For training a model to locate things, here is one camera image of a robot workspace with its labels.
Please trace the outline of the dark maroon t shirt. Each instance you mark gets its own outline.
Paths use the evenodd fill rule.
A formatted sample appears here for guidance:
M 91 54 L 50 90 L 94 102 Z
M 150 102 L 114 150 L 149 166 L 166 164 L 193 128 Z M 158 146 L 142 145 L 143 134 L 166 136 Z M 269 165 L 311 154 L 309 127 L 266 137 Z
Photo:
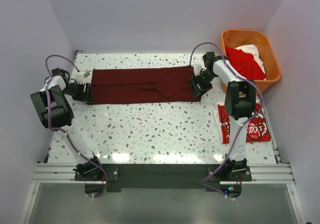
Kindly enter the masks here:
M 145 69 L 95 69 L 91 93 L 94 104 L 199 102 L 193 96 L 187 66 Z

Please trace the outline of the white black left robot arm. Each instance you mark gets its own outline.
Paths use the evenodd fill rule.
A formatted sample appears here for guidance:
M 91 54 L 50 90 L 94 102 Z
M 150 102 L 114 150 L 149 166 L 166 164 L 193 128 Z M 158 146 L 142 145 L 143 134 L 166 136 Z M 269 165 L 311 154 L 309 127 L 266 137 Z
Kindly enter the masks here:
M 93 104 L 90 86 L 90 83 L 71 79 L 67 71 L 56 68 L 45 79 L 44 87 L 30 98 L 42 125 L 65 139 L 76 160 L 74 171 L 86 180 L 100 181 L 106 177 L 105 171 L 77 130 L 75 115 L 67 100 L 70 96 L 74 101 Z

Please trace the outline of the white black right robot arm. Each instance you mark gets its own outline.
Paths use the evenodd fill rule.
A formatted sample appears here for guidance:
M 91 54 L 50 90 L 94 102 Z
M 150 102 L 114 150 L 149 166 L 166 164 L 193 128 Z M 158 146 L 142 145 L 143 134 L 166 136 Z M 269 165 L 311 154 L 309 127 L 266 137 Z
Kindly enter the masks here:
M 229 117 L 229 147 L 223 162 L 205 181 L 213 176 L 237 178 L 246 172 L 246 141 L 249 122 L 255 118 L 256 85 L 245 79 L 225 59 L 214 52 L 203 55 L 204 69 L 194 67 L 190 78 L 194 98 L 212 89 L 212 80 L 219 77 L 226 85 L 224 108 Z

